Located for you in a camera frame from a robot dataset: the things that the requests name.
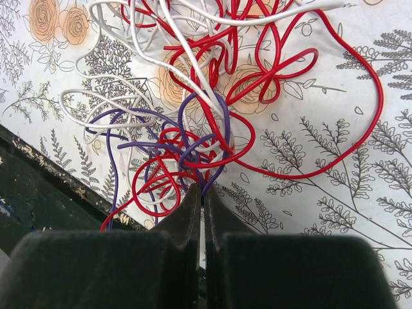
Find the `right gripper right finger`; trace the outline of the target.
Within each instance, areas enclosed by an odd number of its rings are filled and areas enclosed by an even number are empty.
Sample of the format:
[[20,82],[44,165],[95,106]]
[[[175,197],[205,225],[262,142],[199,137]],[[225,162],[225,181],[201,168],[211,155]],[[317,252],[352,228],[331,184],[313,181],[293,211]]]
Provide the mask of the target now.
[[204,197],[209,308],[394,308],[371,247],[348,236],[256,234]]

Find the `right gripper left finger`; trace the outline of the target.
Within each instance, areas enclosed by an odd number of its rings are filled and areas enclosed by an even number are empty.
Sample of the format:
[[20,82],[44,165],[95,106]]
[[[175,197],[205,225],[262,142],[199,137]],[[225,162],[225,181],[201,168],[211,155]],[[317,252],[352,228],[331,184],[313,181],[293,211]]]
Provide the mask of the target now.
[[196,308],[201,194],[147,232],[25,236],[1,276],[2,308]]

